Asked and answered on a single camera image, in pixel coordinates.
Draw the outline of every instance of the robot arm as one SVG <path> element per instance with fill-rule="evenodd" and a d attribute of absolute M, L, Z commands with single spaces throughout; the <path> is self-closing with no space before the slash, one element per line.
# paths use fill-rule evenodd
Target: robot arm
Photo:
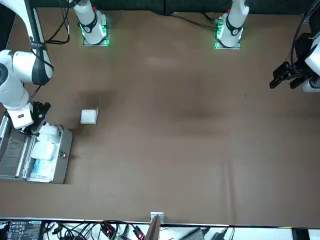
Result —
<path fill-rule="evenodd" d="M 31 0 L 0 0 L 0 4 L 22 18 L 31 48 L 31 52 L 0 52 L 0 102 L 7 109 L 16 129 L 32 126 L 32 132 L 36 132 L 44 122 L 45 114 L 39 117 L 39 106 L 30 99 L 23 83 L 45 85 L 52 78 L 54 69 L 48 56 L 38 14 Z"/>
<path fill-rule="evenodd" d="M 230 13 L 225 13 L 219 18 L 222 23 L 216 39 L 226 48 L 232 48 L 240 41 L 243 26 L 249 14 L 249 7 L 245 5 L 245 1 L 232 0 Z"/>
<path fill-rule="evenodd" d="M 303 32 L 297 39 L 303 22 L 309 18 L 311 33 Z M 285 80 L 291 80 L 290 88 L 295 89 L 302 84 L 305 92 L 320 92 L 320 1 L 314 0 L 296 31 L 292 49 L 291 63 L 285 61 L 273 71 L 273 80 L 269 83 L 271 89 L 276 88 Z"/>

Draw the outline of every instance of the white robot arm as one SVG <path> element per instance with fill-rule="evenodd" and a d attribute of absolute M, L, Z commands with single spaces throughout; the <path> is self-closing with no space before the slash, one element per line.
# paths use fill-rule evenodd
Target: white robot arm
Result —
<path fill-rule="evenodd" d="M 31 52 L 10 50 L 0 52 L 0 102 L 7 109 L 16 129 L 33 125 L 34 132 L 44 121 L 44 118 L 35 116 L 39 112 L 39 107 L 42 109 L 43 105 L 35 105 L 23 83 L 45 85 L 52 78 L 54 68 L 48 56 L 37 11 L 31 1 L 0 0 L 0 4 L 22 18 L 31 49 Z M 45 108 L 50 109 L 50 105 L 46 104 Z"/>
<path fill-rule="evenodd" d="M 249 7 L 245 5 L 245 1 L 232 0 L 230 13 L 225 13 L 219 18 L 222 23 L 219 26 L 216 39 L 226 48 L 234 47 L 241 38 L 249 14 Z"/>
<path fill-rule="evenodd" d="M 106 37 L 103 31 L 106 16 L 93 11 L 90 0 L 66 1 L 76 13 L 86 41 L 91 45 L 102 42 Z M 32 0 L 0 0 L 0 4 L 22 18 L 30 41 L 30 52 L 0 52 L 0 102 L 7 109 L 16 129 L 28 127 L 32 134 L 36 134 L 51 106 L 32 101 L 23 83 L 43 86 L 52 78 L 54 68 Z"/>
<path fill-rule="evenodd" d="M 106 16 L 100 11 L 94 11 L 90 0 L 68 0 L 69 6 L 73 8 L 79 19 L 79 25 L 83 37 L 90 45 L 99 45 L 106 39 L 104 31 Z"/>

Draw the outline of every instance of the small white block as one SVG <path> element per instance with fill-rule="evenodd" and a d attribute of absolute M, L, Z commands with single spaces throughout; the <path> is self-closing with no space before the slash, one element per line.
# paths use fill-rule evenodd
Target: small white block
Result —
<path fill-rule="evenodd" d="M 161 211 L 152 211 L 150 212 L 150 223 L 152 222 L 152 220 L 159 215 L 160 219 L 161 219 L 161 224 L 165 223 L 165 213 L 161 212 Z"/>
<path fill-rule="evenodd" d="M 83 109 L 81 111 L 80 124 L 96 124 L 98 118 L 98 108 Z"/>

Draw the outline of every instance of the black cable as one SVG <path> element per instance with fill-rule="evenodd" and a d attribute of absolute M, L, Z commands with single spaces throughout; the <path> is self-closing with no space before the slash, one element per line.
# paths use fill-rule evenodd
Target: black cable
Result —
<path fill-rule="evenodd" d="M 202 14 L 203 14 L 203 16 L 205 16 L 205 18 L 208 19 L 210 22 L 214 22 L 214 21 L 215 21 L 214 18 L 209 17 L 208 14 L 206 14 L 205 12 L 203 12 Z"/>
<path fill-rule="evenodd" d="M 41 88 L 41 85 L 39 85 L 36 90 L 33 92 L 33 94 L 31 95 L 31 98 L 33 99 L 35 97 L 35 95 L 37 94 L 37 92 L 39 91 L 39 89 Z"/>
<path fill-rule="evenodd" d="M 185 21 L 187 21 L 188 23 L 197 25 L 197 26 L 202 27 L 202 28 L 205 28 L 205 29 L 209 29 L 209 30 L 211 30 L 211 31 L 215 31 L 215 30 L 216 30 L 216 28 L 215 28 L 214 26 L 210 26 L 210 25 L 207 25 L 207 24 L 201 24 L 201 23 L 199 23 L 199 22 L 196 22 L 196 21 L 192 21 L 192 20 L 190 20 L 190 19 L 187 19 L 187 18 L 185 18 L 185 17 L 183 17 L 183 16 L 178 16 L 178 15 L 174 15 L 174 14 L 171 15 L 171 16 L 172 16 L 172 17 L 175 17 L 175 18 L 178 18 L 178 19 L 185 20 Z"/>
<path fill-rule="evenodd" d="M 113 236 L 113 240 L 115 240 L 115 238 L 117 237 L 118 230 L 119 230 L 119 223 L 116 224 L 115 235 Z"/>
<path fill-rule="evenodd" d="M 229 240 L 234 240 L 234 236 L 235 236 L 235 228 L 233 227 L 232 228 L 232 233 L 231 233 L 231 235 L 230 235 L 230 238 L 229 238 Z"/>
<path fill-rule="evenodd" d="M 62 7 L 62 4 L 61 4 L 61 0 L 59 0 L 63 21 L 60 24 L 60 26 L 58 27 L 58 29 L 55 31 L 55 33 L 48 40 L 45 41 L 47 44 L 62 45 L 62 44 L 66 44 L 66 43 L 68 43 L 70 41 L 69 19 L 68 19 L 68 13 L 69 13 L 70 6 L 69 6 L 69 1 L 68 0 L 65 0 L 65 1 L 67 2 L 67 7 L 64 7 L 64 11 L 65 11 L 65 15 L 64 15 L 63 7 Z M 58 32 L 60 31 L 60 29 L 62 28 L 63 25 L 65 26 L 66 32 L 68 34 L 67 39 L 65 41 L 53 40 L 53 38 L 58 34 Z"/>
<path fill-rule="evenodd" d="M 230 1 L 231 1 L 231 0 L 225 1 L 225 2 L 220 6 L 220 8 L 222 8 L 222 7 L 224 7 L 225 5 L 227 5 Z"/>
<path fill-rule="evenodd" d="M 294 34 L 293 37 L 293 41 L 292 41 L 292 46 L 291 46 L 291 52 L 290 52 L 290 63 L 291 63 L 291 67 L 292 70 L 295 74 L 297 74 L 297 69 L 294 63 L 294 50 L 295 50 L 295 45 L 296 45 L 296 41 L 298 38 L 298 34 L 300 32 L 300 29 L 302 27 L 302 24 L 305 22 L 305 20 L 309 17 L 310 13 L 313 12 L 313 10 L 317 7 L 317 5 L 320 3 L 320 0 L 314 0 L 314 2 L 312 4 L 310 4 L 310 6 L 308 7 L 308 9 L 306 10 L 306 12 L 303 14 L 301 22 L 298 26 L 298 28 L 296 29 L 296 32 Z"/>
<path fill-rule="evenodd" d="M 75 237 L 75 235 L 73 234 L 73 232 L 75 232 L 76 234 L 78 234 L 78 236 L 76 236 L 76 238 L 77 237 L 81 237 L 83 240 L 87 240 L 86 238 L 85 238 L 85 236 L 83 236 L 83 234 L 82 233 L 80 233 L 79 231 L 77 231 L 77 230 L 75 230 L 74 228 L 72 228 L 72 229 L 70 229 L 70 228 L 68 228 L 67 226 L 65 226 L 65 225 L 63 225 L 61 222 L 56 222 L 59 226 L 61 226 L 62 228 L 64 228 L 64 229 L 66 229 L 66 233 L 68 233 L 68 234 L 70 234 L 71 235 L 71 237 Z"/>
<path fill-rule="evenodd" d="M 52 71 L 55 70 L 54 66 L 52 66 L 50 63 L 48 63 L 46 60 L 42 59 L 42 58 L 41 58 L 40 56 L 38 56 L 37 54 L 35 54 L 32 49 L 31 49 L 31 53 L 32 53 L 33 55 L 35 55 L 35 57 L 36 57 L 37 59 L 39 59 L 41 62 L 43 62 L 44 64 L 47 64 L 47 65 L 52 69 Z"/>
<path fill-rule="evenodd" d="M 99 234 L 98 234 L 98 240 L 100 238 L 100 233 L 101 233 L 101 226 L 100 226 L 100 230 L 99 230 Z"/>

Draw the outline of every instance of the electronic device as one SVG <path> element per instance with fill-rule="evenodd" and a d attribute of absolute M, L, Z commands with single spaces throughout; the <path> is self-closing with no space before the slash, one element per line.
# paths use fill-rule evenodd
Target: electronic device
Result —
<path fill-rule="evenodd" d="M 7 240 L 42 240 L 44 226 L 41 221 L 11 221 Z"/>

